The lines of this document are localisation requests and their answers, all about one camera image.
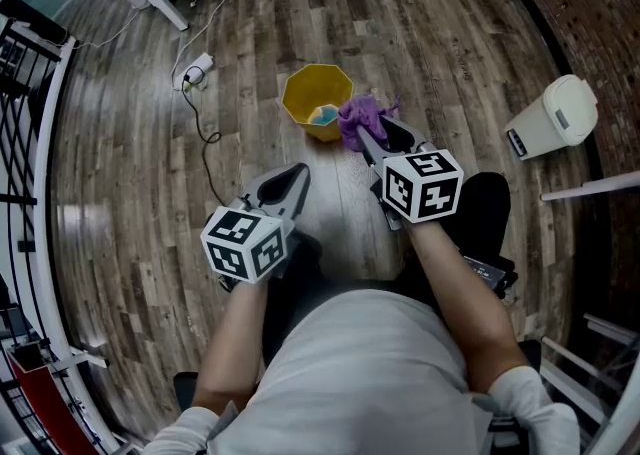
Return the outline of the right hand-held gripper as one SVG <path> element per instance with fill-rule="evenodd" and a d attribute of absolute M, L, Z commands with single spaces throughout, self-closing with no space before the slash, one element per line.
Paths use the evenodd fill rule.
<path fill-rule="evenodd" d="M 396 232 L 405 221 L 417 224 L 456 213 L 464 171 L 446 149 L 431 149 L 431 142 L 410 125 L 383 116 L 388 151 L 363 127 L 356 128 L 361 153 L 375 170 L 372 190 L 389 228 Z"/>

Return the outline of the purple cloth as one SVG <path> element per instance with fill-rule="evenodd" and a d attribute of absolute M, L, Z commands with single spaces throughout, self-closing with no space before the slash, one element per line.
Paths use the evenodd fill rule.
<path fill-rule="evenodd" d="M 338 127 L 345 147 L 353 152 L 361 152 L 357 137 L 357 128 L 363 127 L 382 147 L 388 148 L 388 137 L 381 120 L 391 118 L 399 108 L 400 97 L 388 108 L 379 108 L 373 95 L 355 97 L 338 110 Z"/>

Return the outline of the yellow plastic bucket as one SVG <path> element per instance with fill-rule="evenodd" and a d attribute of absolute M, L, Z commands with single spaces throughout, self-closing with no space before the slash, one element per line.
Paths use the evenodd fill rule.
<path fill-rule="evenodd" d="M 339 109 L 352 98 L 353 90 L 353 82 L 339 66 L 308 64 L 286 80 L 281 103 L 307 135 L 333 142 L 341 138 L 337 120 L 328 126 L 314 126 L 308 118 L 318 106 L 331 104 Z"/>

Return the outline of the white power strip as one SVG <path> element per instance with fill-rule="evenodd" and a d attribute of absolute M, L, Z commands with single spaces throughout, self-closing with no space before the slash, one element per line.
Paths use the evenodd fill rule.
<path fill-rule="evenodd" d="M 186 70 L 182 73 L 179 85 L 183 91 L 189 91 L 194 86 L 201 85 L 206 74 L 213 67 L 213 59 L 208 53 L 202 53 Z"/>

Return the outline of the black metal railing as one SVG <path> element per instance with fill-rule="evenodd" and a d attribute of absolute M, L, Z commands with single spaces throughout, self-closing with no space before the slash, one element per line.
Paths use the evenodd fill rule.
<path fill-rule="evenodd" d="M 10 367 L 46 366 L 77 421 L 51 253 L 49 174 L 52 139 L 73 46 L 47 48 L 9 20 L 0 30 L 0 394 L 41 455 L 62 455 Z"/>

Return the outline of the blue crumpled wad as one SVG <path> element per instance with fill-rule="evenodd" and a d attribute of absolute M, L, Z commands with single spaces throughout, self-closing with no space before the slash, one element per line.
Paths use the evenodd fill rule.
<path fill-rule="evenodd" d="M 339 109 L 335 105 L 316 107 L 308 118 L 308 123 L 314 126 L 328 126 L 338 118 Z"/>

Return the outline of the person's white shirt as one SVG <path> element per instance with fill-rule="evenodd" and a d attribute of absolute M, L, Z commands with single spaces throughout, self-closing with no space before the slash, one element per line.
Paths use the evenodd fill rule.
<path fill-rule="evenodd" d="M 516 419 L 537 455 L 579 455 L 574 411 L 536 370 L 511 369 L 475 394 L 431 308 L 360 290 L 293 329 L 245 409 L 189 408 L 143 455 L 488 455 L 499 417 Z"/>

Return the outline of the black smartphone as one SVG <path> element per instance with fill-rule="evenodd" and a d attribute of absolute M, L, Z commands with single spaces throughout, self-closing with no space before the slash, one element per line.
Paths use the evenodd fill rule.
<path fill-rule="evenodd" d="M 494 266 L 468 256 L 465 256 L 464 259 L 500 299 L 505 298 L 507 290 L 513 286 L 518 278 L 510 260 L 502 262 L 499 266 Z"/>

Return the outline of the person's right leg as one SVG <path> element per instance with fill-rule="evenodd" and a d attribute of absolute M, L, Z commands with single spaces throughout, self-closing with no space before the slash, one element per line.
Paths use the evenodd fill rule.
<path fill-rule="evenodd" d="M 463 255 L 489 262 L 500 256 L 510 210 L 506 178 L 481 172 L 464 182 L 456 212 L 440 224 Z"/>

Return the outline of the person's right forearm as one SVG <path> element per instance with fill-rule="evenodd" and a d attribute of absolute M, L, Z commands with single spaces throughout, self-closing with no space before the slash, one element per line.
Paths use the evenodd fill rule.
<path fill-rule="evenodd" d="M 505 372 L 527 364 L 511 318 L 439 223 L 407 223 L 405 228 L 464 356 L 470 387 L 486 393 Z"/>

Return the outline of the tall black column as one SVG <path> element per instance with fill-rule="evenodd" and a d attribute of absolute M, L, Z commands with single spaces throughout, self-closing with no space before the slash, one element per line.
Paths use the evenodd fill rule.
<path fill-rule="evenodd" d="M 26 23 L 29 30 L 53 44 L 64 45 L 69 37 L 66 29 L 23 0 L 0 0 L 0 14 L 17 22 Z"/>

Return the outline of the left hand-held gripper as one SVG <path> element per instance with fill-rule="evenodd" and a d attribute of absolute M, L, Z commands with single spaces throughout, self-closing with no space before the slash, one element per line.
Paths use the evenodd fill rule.
<path fill-rule="evenodd" d="M 254 179 L 241 196 L 219 206 L 200 234 L 217 274 L 257 284 L 291 257 L 290 236 L 311 185 L 304 163 L 291 163 Z"/>

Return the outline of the cream pedal bin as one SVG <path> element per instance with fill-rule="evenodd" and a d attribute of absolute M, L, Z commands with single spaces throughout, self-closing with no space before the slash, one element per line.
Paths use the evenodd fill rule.
<path fill-rule="evenodd" d="M 598 121 L 597 99 L 584 80 L 563 75 L 504 128 L 521 161 L 584 142 Z"/>

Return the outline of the person's left forearm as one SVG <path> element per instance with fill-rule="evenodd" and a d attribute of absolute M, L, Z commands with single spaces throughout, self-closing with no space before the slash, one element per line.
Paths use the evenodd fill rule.
<path fill-rule="evenodd" d="M 260 372 L 267 298 L 264 283 L 232 290 L 198 372 L 194 407 L 220 415 L 230 403 L 239 410 L 246 406 Z"/>

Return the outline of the red board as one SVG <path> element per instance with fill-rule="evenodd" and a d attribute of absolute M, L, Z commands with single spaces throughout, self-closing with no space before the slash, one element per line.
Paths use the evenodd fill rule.
<path fill-rule="evenodd" d="M 36 416 L 62 455 L 93 455 L 95 450 L 73 418 L 46 366 L 24 371 L 10 359 L 17 380 Z"/>

